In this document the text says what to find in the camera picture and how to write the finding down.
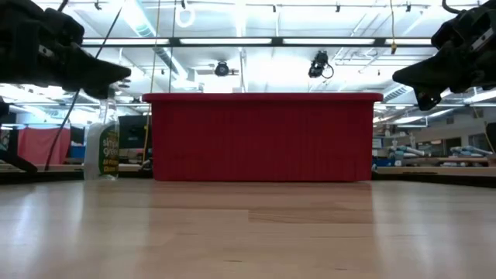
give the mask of red box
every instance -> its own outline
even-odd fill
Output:
[[[370,180],[371,93],[146,94],[159,181]]]

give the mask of ribbed red surface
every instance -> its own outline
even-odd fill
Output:
[[[370,179],[380,94],[148,94],[159,181]]]

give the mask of spray bottle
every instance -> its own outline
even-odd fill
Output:
[[[119,173],[119,118],[115,90],[110,88],[105,97],[100,100],[98,120],[88,130],[85,180],[115,180]]]

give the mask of wood grain surface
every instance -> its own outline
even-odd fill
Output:
[[[494,278],[496,191],[360,184],[0,187],[0,278]]]

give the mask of bottle label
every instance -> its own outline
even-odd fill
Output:
[[[100,175],[117,176],[119,173],[119,131],[115,125],[105,128],[100,135],[98,166]]]

